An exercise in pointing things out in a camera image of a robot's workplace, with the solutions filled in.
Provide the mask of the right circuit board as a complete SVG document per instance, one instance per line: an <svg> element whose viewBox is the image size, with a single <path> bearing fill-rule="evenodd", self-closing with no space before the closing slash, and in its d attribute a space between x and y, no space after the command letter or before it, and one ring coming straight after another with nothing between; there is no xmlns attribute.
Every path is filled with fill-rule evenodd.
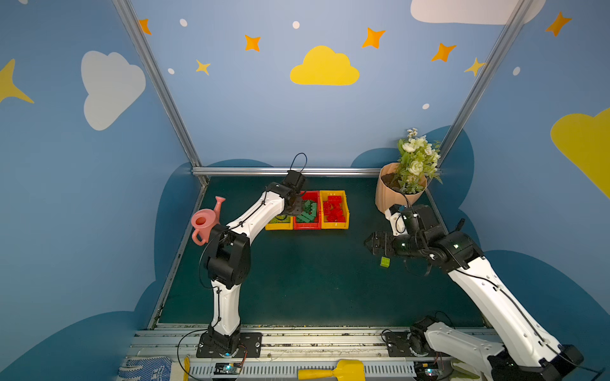
<svg viewBox="0 0 610 381"><path fill-rule="evenodd" d="M437 364L427 362L414 363L414 371L417 381L437 381L442 375Z"/></svg>

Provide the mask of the red long lego brick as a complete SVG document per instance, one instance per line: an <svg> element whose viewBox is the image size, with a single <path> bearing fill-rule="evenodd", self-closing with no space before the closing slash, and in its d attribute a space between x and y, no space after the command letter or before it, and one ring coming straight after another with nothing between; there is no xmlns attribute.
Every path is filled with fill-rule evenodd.
<svg viewBox="0 0 610 381"><path fill-rule="evenodd" d="M326 214L331 214L331 213L335 212L335 210L337 208L338 208L338 205L336 203L332 203L329 201L325 201L323 203L323 209Z"/></svg>

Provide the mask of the left yellow bin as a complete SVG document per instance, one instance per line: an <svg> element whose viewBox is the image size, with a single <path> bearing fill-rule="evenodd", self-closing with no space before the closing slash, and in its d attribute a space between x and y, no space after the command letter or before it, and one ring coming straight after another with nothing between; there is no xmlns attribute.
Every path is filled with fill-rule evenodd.
<svg viewBox="0 0 610 381"><path fill-rule="evenodd" d="M288 218L280 223L274 223L273 219L265 226L268 231L277 230L293 230L294 229L294 217L287 215Z"/></svg>

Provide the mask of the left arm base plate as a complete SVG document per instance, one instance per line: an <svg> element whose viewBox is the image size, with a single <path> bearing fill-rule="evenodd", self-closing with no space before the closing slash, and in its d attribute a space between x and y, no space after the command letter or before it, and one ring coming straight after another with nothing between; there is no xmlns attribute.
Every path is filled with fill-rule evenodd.
<svg viewBox="0 0 610 381"><path fill-rule="evenodd" d="M197 358L259 358L262 349L262 333L241 333L237 330L230 336L218 332L201 335L195 356Z"/></svg>

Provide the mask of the right yellow bin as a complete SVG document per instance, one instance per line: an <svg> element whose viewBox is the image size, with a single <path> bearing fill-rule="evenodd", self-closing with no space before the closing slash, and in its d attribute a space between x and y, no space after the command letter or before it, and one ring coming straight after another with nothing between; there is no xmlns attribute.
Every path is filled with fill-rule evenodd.
<svg viewBox="0 0 610 381"><path fill-rule="evenodd" d="M319 192L323 230L349 229L349 207L344 190Z"/></svg>

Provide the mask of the left circuit board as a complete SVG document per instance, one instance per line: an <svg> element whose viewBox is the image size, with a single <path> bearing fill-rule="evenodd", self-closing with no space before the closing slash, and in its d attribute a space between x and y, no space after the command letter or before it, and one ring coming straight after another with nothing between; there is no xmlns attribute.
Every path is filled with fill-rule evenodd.
<svg viewBox="0 0 610 381"><path fill-rule="evenodd" d="M216 363L214 365L215 376L239 376L243 365L241 363Z"/></svg>

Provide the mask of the yellow toy shovel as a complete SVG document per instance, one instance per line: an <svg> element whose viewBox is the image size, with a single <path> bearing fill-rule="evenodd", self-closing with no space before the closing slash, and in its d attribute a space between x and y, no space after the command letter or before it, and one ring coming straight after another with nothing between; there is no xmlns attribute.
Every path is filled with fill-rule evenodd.
<svg viewBox="0 0 610 381"><path fill-rule="evenodd" d="M298 380L336 379L365 381L365 366L359 360L340 360L334 369L301 369Z"/></svg>

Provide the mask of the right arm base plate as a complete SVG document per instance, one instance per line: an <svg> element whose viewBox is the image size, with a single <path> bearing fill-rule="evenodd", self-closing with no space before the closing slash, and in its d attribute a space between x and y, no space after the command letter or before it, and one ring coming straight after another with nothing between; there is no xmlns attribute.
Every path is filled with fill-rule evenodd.
<svg viewBox="0 0 610 381"><path fill-rule="evenodd" d="M384 330L381 338L390 357L428 357L430 355L430 347L419 333Z"/></svg>

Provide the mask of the circuit board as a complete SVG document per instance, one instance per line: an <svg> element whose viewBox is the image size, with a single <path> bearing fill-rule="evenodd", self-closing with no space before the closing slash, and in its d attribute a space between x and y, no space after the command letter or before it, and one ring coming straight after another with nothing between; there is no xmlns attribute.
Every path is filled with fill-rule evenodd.
<svg viewBox="0 0 610 381"><path fill-rule="evenodd" d="M427 362L414 363L414 371L417 381L437 381L442 375L437 364Z"/></svg>
<svg viewBox="0 0 610 381"><path fill-rule="evenodd" d="M239 376L243 365L241 363L216 363L214 365L215 376Z"/></svg>

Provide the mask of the yellow bin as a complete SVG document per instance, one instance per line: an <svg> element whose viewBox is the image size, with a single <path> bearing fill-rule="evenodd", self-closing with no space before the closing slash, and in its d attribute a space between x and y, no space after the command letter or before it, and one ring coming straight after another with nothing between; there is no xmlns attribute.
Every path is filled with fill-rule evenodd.
<svg viewBox="0 0 610 381"><path fill-rule="evenodd" d="M273 219L265 226L268 231L277 230L293 230L294 229L294 217L287 215L288 218L280 223L274 223Z"/></svg>
<svg viewBox="0 0 610 381"><path fill-rule="evenodd" d="M349 207L344 190L319 192L323 230L349 229Z"/></svg>

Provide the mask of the beige ribbed flower pot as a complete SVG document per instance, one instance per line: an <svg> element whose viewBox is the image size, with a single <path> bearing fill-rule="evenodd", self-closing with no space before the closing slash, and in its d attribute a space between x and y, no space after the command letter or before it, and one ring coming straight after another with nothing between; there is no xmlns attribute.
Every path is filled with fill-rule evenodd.
<svg viewBox="0 0 610 381"><path fill-rule="evenodd" d="M381 214L384 214L386 210L388 210L391 206L394 205L406 206L415 204L427 188L427 179L422 178L420 181L420 185L424 188L419 193L403 195L400 192L392 190L391 187L388 187L386 185L382 178L386 175L393 176L398 167L398 163L387 164L383 168L381 168L380 174L378 176L375 204Z"/></svg>

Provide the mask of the red middle bin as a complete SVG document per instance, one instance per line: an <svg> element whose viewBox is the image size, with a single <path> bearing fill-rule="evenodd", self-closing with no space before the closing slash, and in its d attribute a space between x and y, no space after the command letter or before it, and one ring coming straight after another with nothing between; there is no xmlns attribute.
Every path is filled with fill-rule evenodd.
<svg viewBox="0 0 610 381"><path fill-rule="evenodd" d="M293 218L294 230L322 229L321 201L318 190L306 191L302 195L302 212Z"/></svg>

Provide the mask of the red lego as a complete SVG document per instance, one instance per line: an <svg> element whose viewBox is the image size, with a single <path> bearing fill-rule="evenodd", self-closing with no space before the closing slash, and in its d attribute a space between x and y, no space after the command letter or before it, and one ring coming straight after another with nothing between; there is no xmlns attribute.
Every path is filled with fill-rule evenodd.
<svg viewBox="0 0 610 381"><path fill-rule="evenodd" d="M346 217L345 214L343 214L343 210L336 209L335 212L331 214L325 213L325 221L330 223L345 223Z"/></svg>

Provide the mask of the blue white woven cloth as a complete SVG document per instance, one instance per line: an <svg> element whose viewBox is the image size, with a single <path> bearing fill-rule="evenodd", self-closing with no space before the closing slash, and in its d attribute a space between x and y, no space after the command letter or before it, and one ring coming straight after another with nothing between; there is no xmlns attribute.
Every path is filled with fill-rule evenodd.
<svg viewBox="0 0 610 381"><path fill-rule="evenodd" d="M119 368L118 380L170 381L172 361L168 357L127 360Z"/></svg>

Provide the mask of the pink watering can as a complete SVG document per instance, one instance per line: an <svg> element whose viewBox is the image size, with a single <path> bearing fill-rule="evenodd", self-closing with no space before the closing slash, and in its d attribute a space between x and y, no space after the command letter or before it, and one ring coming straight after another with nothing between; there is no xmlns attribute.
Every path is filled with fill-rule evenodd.
<svg viewBox="0 0 610 381"><path fill-rule="evenodd" d="M214 209L202 209L195 212L191 218L193 227L192 241L198 246L204 246L209 242L211 230L219 224L222 204L226 201L225 198L216 196L216 204Z"/></svg>

